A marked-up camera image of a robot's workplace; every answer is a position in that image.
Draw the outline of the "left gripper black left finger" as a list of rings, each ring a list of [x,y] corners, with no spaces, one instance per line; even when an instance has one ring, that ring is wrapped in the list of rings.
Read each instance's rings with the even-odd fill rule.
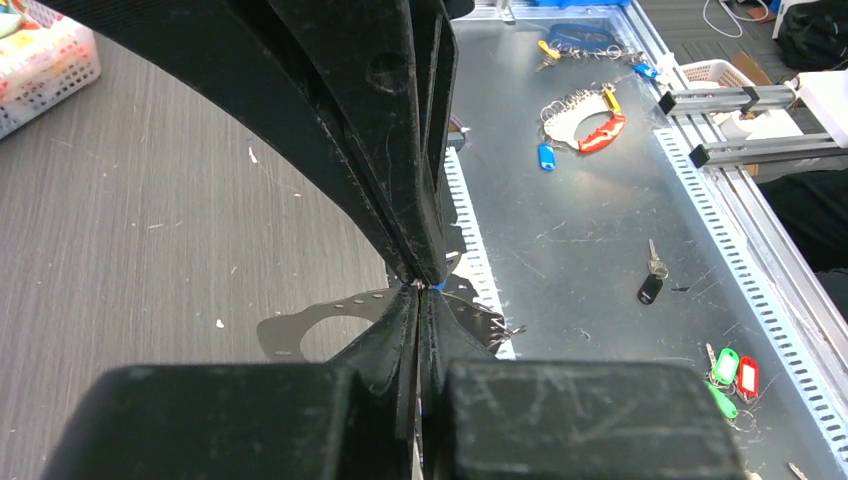
[[[101,375],[47,479],[408,479],[419,294],[400,288],[324,363],[134,365]]]

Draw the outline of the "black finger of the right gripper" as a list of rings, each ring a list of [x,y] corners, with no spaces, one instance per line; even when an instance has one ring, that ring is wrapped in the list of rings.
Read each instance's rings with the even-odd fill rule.
[[[55,1],[282,155],[405,282],[424,277],[420,1]]]
[[[416,225],[410,228],[416,277],[446,276],[440,186],[456,72],[456,42],[442,1],[412,1],[420,155],[415,163]]]

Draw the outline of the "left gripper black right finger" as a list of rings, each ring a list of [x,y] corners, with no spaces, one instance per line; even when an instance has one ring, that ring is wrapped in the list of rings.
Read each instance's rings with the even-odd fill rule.
[[[741,479],[713,396],[668,363],[498,360],[420,293],[427,479]]]

